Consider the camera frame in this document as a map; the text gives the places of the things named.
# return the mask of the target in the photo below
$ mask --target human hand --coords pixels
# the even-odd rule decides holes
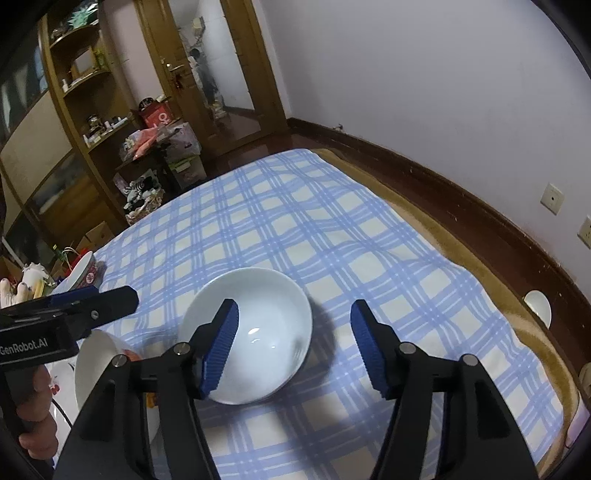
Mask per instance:
[[[35,422],[33,430],[18,438],[31,458],[48,460],[57,452],[57,425],[49,413],[51,405],[51,377],[45,365],[39,366],[33,375],[34,395],[17,407],[17,415],[25,421]]]

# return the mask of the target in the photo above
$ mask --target cable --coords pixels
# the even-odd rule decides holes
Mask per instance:
[[[70,422],[68,415],[66,415],[66,412],[62,410],[62,408],[60,407],[60,404],[58,402],[56,402],[53,398],[51,399],[51,403],[53,403],[56,406],[56,408],[60,411],[61,416],[64,417],[66,423],[70,426],[70,428],[72,428],[72,422]]]

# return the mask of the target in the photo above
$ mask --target plastic bag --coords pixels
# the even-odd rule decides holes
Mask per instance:
[[[156,143],[159,127],[147,128],[145,130],[136,130],[128,136],[119,150],[119,156],[122,161],[142,157]]]
[[[176,133],[168,140],[170,146],[166,149],[167,163],[176,163],[201,153],[201,145],[188,122],[176,127],[168,127],[168,129]]]

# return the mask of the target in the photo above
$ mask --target electrical outlet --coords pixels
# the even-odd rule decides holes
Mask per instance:
[[[587,217],[579,230],[579,238],[587,247],[591,248],[591,217]]]
[[[548,184],[542,195],[540,203],[544,205],[549,211],[557,215],[562,202],[564,201],[563,193],[551,183]]]

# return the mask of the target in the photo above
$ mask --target mattress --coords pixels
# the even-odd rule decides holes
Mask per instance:
[[[336,155],[319,153],[339,163]],[[565,401],[569,382],[557,388],[550,378],[560,370],[540,361],[559,357],[551,357],[551,349],[532,351],[524,339],[533,345],[535,329],[512,327],[510,315],[530,315],[519,302],[501,312],[472,269],[442,255],[437,239],[428,241],[429,231],[411,225],[400,206],[352,178],[361,171],[345,171],[346,165],[336,168],[309,150],[272,155],[187,192],[127,229],[96,253],[107,267],[101,290],[130,285],[140,304],[105,329],[144,355],[158,355],[175,343],[184,312],[208,281],[239,267],[274,268],[308,294],[313,340],[302,369],[268,401],[199,403],[223,478],[369,476],[393,403],[371,388],[352,337],[348,313],[358,298],[402,340],[431,355],[477,355],[543,471],[574,414]],[[496,290],[494,296],[502,297]],[[425,478],[436,466],[441,407],[435,396]]]

